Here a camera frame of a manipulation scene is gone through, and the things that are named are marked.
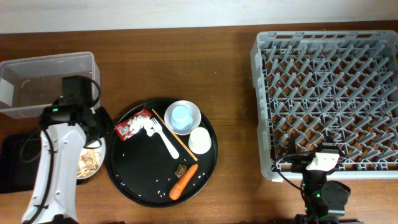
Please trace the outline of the red snack wrapper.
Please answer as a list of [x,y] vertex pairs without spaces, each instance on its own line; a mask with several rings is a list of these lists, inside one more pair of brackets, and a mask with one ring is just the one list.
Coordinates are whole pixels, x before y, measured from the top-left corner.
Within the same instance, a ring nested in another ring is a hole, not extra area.
[[148,116],[148,117],[150,117],[150,118],[152,117],[152,113],[151,113],[150,111],[148,111],[147,109],[142,109],[142,110],[140,110],[139,112],[135,113],[135,114],[134,114],[133,116],[131,116],[130,118],[128,118],[127,120],[125,120],[125,121],[119,123],[119,124],[115,127],[116,133],[118,134],[119,138],[120,138],[122,141],[125,141],[126,139],[133,137],[133,135],[132,135],[132,136],[129,135],[129,134],[130,134],[130,131],[129,131],[129,125],[127,124],[127,122],[128,122],[130,119],[133,119],[133,117],[139,116],[139,115]]

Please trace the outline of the rice and food scraps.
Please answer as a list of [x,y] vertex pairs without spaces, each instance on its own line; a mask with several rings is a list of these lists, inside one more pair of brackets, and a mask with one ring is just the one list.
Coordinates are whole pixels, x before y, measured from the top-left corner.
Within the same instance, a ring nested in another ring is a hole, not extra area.
[[93,174],[100,166],[100,153],[93,149],[83,149],[78,161],[77,178],[82,179]]

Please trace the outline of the orange carrot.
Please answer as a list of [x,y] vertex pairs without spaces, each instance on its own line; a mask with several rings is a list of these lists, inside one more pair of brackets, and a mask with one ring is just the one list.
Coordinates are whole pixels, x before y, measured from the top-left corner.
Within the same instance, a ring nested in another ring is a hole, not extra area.
[[198,164],[192,165],[186,173],[180,178],[180,180],[172,187],[171,191],[169,192],[169,197],[172,200],[177,200],[187,184],[189,183],[190,179],[194,176],[195,172],[198,170]]

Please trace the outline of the brown food chunk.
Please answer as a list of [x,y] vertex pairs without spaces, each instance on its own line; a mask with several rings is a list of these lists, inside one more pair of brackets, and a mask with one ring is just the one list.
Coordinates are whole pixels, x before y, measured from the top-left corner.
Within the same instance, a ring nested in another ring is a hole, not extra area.
[[178,179],[180,179],[187,171],[186,165],[180,164],[177,167],[177,170],[175,171],[175,175],[177,176]]

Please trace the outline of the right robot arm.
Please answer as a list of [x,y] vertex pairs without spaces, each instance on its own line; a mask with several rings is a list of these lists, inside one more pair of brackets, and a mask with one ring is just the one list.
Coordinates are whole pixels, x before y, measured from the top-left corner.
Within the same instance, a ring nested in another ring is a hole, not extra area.
[[294,223],[339,223],[345,215],[345,205],[351,189],[338,181],[328,180],[341,163],[344,153],[331,136],[314,151],[297,153],[295,136],[290,135],[286,160],[290,171],[302,174],[299,190],[305,204],[305,213],[298,214]]

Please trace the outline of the white tissue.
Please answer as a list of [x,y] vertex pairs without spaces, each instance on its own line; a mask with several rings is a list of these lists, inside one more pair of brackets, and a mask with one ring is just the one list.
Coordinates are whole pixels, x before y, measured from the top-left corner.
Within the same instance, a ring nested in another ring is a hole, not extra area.
[[153,130],[154,123],[148,116],[135,116],[133,119],[130,119],[127,124],[129,125],[130,136],[137,134],[142,128],[145,129],[149,137],[152,137],[155,133]]

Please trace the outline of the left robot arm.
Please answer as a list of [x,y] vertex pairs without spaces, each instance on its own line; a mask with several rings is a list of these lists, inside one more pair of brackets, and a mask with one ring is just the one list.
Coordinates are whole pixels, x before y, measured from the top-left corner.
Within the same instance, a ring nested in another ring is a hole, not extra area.
[[40,161],[23,223],[77,223],[75,193],[81,150],[101,142],[114,128],[106,110],[96,107],[100,85],[81,75],[62,79],[62,94],[39,119]]

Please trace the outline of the white plate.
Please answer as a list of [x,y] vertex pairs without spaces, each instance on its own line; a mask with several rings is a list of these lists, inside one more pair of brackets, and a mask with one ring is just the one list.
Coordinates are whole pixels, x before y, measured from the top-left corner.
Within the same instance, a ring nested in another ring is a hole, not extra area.
[[77,179],[83,180],[94,175],[101,167],[106,155],[105,139],[95,141],[80,152]]

